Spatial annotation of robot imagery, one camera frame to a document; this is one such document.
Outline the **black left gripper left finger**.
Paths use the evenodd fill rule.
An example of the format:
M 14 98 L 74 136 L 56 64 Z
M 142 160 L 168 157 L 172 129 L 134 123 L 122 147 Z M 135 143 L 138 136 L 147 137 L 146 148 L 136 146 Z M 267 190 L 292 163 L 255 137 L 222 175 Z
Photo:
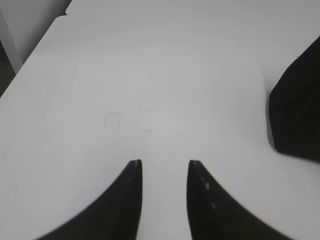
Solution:
M 41 236 L 42 240 L 134 240 L 143 199 L 141 160 L 131 160 L 86 209 Z

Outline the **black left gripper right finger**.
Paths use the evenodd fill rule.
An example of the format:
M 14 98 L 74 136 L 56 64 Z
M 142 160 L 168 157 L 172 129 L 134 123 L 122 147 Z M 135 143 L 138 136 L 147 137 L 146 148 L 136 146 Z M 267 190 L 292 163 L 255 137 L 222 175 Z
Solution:
M 199 160 L 190 160 L 187 215 L 194 240 L 287 240 L 240 205 Z

